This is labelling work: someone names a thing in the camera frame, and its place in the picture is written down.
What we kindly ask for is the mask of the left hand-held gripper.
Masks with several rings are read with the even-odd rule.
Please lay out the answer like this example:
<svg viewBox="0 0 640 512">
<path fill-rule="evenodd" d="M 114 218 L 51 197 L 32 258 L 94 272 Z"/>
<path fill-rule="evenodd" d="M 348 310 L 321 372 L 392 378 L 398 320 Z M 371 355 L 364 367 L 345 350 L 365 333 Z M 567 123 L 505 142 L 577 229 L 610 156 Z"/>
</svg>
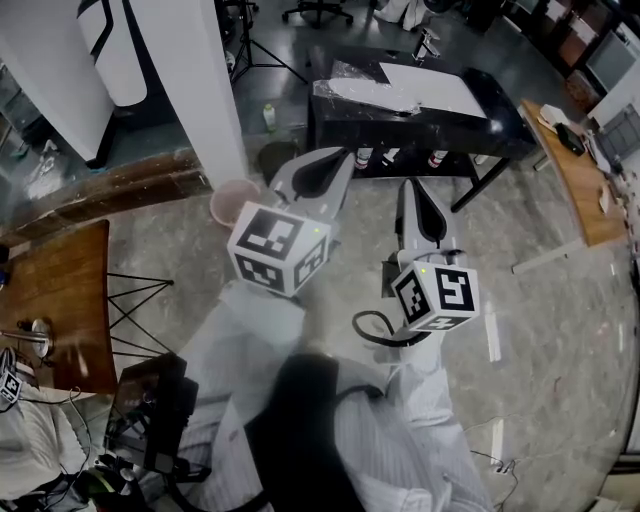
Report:
<svg viewBox="0 0 640 512">
<path fill-rule="evenodd" d="M 334 219 L 351 181 L 355 155 L 344 147 L 316 149 L 289 160 L 269 188 L 311 217 Z M 227 243 L 239 279 L 291 298 L 329 260 L 338 231 L 327 223 L 256 202 L 244 204 Z"/>
</svg>

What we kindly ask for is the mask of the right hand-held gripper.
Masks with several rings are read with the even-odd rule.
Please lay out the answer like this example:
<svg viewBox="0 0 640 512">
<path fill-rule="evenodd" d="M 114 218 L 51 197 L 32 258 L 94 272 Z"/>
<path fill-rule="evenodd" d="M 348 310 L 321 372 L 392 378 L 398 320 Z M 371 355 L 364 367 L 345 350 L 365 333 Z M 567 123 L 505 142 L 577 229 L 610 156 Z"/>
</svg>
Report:
<svg viewBox="0 0 640 512">
<path fill-rule="evenodd" d="M 396 299 L 403 324 L 389 346 L 411 346 L 479 316 L 477 271 L 468 268 L 453 214 L 423 181 L 400 185 L 395 219 L 400 250 L 382 262 L 382 295 Z M 419 251 L 421 247 L 438 250 Z"/>
</svg>

